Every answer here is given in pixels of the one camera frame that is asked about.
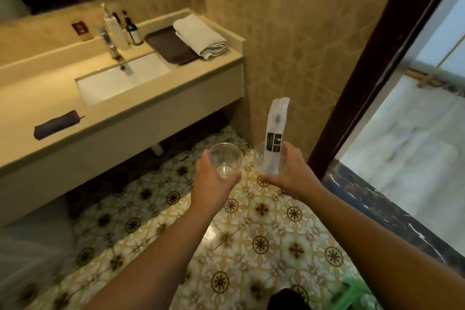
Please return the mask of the person's left hand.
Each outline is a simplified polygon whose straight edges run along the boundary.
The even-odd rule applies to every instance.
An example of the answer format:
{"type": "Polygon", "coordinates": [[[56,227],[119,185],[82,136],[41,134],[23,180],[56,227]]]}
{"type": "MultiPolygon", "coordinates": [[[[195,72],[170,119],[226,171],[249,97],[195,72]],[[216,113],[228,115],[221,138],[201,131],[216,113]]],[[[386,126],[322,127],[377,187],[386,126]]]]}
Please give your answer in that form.
{"type": "Polygon", "coordinates": [[[195,165],[194,187],[191,191],[192,209],[211,219],[224,207],[235,185],[240,181],[242,172],[221,178],[214,167],[212,175],[201,175],[201,157],[195,165]]]}

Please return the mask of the person's right hand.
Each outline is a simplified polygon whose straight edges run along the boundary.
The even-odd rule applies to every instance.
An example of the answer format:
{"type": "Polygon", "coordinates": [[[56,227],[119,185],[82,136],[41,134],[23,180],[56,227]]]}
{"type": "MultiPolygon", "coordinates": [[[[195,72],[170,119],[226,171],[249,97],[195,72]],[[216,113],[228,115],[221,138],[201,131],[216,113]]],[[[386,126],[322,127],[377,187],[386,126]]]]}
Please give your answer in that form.
{"type": "Polygon", "coordinates": [[[324,187],[305,162],[302,152],[296,148],[296,167],[292,175],[283,172],[261,174],[262,182],[282,189],[287,195],[300,202],[309,202],[310,198],[324,191],[324,187]]]}

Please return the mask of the clear glass cup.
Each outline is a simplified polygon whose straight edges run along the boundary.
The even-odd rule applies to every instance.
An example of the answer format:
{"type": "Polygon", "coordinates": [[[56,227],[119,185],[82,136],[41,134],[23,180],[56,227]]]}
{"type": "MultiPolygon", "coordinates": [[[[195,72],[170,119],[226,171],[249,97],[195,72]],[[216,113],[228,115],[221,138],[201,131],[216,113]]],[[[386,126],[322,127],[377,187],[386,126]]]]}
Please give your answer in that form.
{"type": "Polygon", "coordinates": [[[253,163],[260,174],[273,174],[277,175],[285,170],[286,166],[286,152],[284,149],[279,154],[277,163],[273,163],[271,166],[264,164],[264,152],[265,142],[258,144],[253,150],[253,163]]]}
{"type": "Polygon", "coordinates": [[[221,178],[240,172],[243,154],[241,149],[232,143],[217,143],[209,150],[209,158],[221,178]]]}

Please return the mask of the white toothbrush packet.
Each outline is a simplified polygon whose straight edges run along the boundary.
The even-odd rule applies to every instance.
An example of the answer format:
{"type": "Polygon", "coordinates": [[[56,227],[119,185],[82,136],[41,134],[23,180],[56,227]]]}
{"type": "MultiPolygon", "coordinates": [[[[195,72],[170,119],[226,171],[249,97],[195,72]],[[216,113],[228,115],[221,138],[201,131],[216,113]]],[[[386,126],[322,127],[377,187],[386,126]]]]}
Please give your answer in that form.
{"type": "Polygon", "coordinates": [[[262,172],[264,174],[279,173],[280,151],[287,121],[289,102],[289,97],[282,97],[274,99],[271,103],[264,142],[262,163],[262,172]]]}

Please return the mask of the person's right forearm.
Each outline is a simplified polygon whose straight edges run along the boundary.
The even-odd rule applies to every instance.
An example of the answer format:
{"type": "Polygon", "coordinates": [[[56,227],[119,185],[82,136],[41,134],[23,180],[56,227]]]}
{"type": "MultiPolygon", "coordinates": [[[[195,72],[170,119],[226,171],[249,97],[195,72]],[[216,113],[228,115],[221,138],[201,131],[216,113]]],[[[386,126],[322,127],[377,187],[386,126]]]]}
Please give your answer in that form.
{"type": "Polygon", "coordinates": [[[465,310],[465,279],[320,184],[303,185],[306,204],[346,251],[385,310],[465,310]]]}

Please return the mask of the person's left forearm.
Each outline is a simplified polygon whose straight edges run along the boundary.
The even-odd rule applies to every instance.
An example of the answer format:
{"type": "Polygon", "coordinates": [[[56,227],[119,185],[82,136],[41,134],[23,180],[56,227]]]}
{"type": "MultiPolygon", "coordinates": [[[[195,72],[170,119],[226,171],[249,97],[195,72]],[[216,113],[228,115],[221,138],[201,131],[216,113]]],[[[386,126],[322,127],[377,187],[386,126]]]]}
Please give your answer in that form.
{"type": "Polygon", "coordinates": [[[83,310],[168,310],[222,200],[195,201],[83,310]]]}

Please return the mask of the beige vanity counter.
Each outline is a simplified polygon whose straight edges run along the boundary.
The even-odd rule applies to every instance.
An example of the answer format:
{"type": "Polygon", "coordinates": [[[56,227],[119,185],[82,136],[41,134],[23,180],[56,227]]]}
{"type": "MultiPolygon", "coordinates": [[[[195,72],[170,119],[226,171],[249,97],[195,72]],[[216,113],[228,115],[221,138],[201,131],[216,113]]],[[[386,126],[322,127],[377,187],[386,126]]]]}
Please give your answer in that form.
{"type": "Polygon", "coordinates": [[[0,66],[0,228],[244,96],[246,40],[199,18],[227,40],[225,54],[89,107],[76,80],[119,65],[101,38],[0,66]],[[72,110],[79,124],[34,138],[72,110]]]}

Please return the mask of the white rectangular sink basin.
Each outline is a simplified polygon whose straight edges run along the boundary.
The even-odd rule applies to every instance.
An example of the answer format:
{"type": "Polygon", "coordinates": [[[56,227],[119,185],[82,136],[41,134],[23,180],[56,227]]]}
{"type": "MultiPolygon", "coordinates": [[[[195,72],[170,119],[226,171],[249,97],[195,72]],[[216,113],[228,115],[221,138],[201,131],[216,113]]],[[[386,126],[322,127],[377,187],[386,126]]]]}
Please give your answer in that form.
{"type": "Polygon", "coordinates": [[[152,53],[108,70],[77,79],[86,106],[93,106],[150,80],[178,69],[158,53],[152,53]]]}

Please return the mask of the dark brown tray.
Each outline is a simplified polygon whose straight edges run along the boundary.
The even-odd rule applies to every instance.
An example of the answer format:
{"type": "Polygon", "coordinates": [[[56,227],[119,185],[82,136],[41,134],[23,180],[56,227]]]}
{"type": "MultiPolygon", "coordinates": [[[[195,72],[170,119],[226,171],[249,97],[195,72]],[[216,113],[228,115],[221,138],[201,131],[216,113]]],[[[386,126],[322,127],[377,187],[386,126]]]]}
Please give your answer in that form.
{"type": "Polygon", "coordinates": [[[177,66],[184,66],[201,58],[176,35],[173,26],[151,32],[144,40],[167,62],[177,66]]]}

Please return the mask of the white folded towel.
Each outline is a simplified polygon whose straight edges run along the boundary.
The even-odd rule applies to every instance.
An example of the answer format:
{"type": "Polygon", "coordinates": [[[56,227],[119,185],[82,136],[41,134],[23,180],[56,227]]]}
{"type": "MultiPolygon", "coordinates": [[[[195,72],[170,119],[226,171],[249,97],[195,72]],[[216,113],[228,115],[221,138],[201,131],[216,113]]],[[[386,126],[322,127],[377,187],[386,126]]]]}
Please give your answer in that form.
{"type": "Polygon", "coordinates": [[[177,37],[205,60],[226,53],[226,39],[195,14],[176,20],[173,28],[177,37]]]}

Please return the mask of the person's dark trouser leg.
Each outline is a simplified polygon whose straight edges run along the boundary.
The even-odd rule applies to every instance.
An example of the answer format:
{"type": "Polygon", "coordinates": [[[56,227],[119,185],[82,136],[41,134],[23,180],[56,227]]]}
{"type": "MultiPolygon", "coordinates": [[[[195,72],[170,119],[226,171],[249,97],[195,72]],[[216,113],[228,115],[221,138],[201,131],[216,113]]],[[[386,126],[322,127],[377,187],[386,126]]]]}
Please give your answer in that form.
{"type": "Polygon", "coordinates": [[[286,288],[273,294],[266,310],[311,310],[301,295],[286,288]]]}

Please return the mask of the chrome sink faucet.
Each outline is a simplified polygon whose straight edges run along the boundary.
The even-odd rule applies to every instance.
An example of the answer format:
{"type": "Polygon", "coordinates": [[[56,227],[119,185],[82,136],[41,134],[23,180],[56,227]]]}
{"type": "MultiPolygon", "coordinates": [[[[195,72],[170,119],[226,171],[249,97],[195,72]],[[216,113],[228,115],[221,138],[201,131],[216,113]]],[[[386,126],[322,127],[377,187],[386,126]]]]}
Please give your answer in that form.
{"type": "Polygon", "coordinates": [[[128,65],[126,65],[127,61],[120,54],[116,44],[113,42],[108,31],[104,27],[98,27],[98,32],[100,36],[102,37],[102,39],[104,40],[105,44],[107,45],[111,58],[118,62],[119,69],[125,72],[127,75],[131,75],[132,71],[129,69],[128,65]]]}

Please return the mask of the green plastic object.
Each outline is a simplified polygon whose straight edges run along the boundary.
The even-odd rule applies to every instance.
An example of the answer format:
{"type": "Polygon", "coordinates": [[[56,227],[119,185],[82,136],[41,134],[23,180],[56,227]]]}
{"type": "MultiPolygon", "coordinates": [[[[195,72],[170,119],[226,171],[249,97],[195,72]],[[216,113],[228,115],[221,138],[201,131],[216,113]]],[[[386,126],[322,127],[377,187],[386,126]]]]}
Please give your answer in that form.
{"type": "Polygon", "coordinates": [[[327,310],[384,310],[360,278],[346,276],[342,289],[331,300],[327,310]]]}

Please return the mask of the dark purple pouch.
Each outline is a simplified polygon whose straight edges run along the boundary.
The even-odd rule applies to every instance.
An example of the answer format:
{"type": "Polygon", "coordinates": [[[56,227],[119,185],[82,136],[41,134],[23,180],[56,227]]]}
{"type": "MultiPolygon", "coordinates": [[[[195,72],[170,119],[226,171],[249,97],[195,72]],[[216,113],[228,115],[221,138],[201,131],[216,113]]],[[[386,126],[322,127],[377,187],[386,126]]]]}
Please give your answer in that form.
{"type": "Polygon", "coordinates": [[[36,140],[40,141],[59,131],[79,124],[84,117],[84,115],[80,116],[76,110],[72,110],[62,116],[35,126],[33,136],[36,140]]]}

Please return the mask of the dark brown door frame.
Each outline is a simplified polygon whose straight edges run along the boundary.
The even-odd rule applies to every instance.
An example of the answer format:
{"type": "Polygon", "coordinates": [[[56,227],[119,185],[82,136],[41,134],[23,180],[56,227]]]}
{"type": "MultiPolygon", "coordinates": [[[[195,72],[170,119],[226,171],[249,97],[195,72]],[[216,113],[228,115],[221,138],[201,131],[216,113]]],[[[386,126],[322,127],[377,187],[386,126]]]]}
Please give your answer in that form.
{"type": "Polygon", "coordinates": [[[441,1],[387,1],[307,161],[319,180],[441,1]]]}

